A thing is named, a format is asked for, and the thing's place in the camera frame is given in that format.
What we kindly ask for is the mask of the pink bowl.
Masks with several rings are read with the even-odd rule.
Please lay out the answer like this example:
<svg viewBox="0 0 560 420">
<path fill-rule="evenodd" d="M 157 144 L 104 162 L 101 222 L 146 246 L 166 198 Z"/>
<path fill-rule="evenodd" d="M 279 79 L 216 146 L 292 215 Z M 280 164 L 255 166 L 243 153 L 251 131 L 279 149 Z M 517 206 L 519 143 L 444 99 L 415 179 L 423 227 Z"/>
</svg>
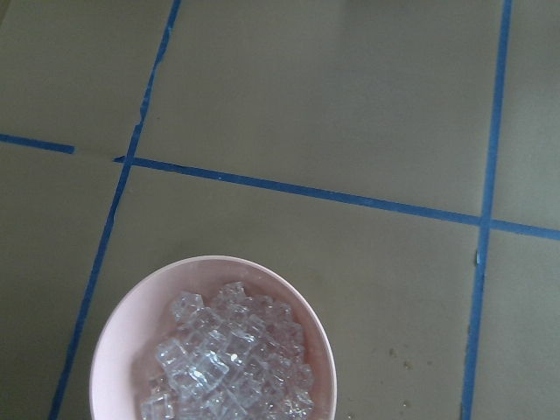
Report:
<svg viewBox="0 0 560 420">
<path fill-rule="evenodd" d="M 203 255 L 173 262 L 132 288 L 111 313 L 98 339 L 89 379 L 93 419 L 138 419 L 139 401 L 148 393 L 147 374 L 157 363 L 151 350 L 173 329 L 170 303 L 181 291 L 215 296 L 221 286 L 241 281 L 250 295 L 263 294 L 289 304 L 304 328 L 305 361 L 314 383 L 313 419 L 333 419 L 337 377 L 325 329 L 305 298 L 262 265 L 225 255 Z"/>
</svg>

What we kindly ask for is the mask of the clear ice cubes pile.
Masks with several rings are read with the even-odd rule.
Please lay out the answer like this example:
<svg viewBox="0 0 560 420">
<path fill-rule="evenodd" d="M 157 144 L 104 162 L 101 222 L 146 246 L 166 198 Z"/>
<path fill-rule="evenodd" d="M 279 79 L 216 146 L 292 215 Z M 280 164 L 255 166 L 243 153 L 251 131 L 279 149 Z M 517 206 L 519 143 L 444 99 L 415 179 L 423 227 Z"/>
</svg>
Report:
<svg viewBox="0 0 560 420">
<path fill-rule="evenodd" d="M 205 300 L 180 292 L 175 327 L 154 350 L 158 372 L 139 404 L 142 419 L 308 419 L 312 368 L 292 308 L 244 283 Z"/>
</svg>

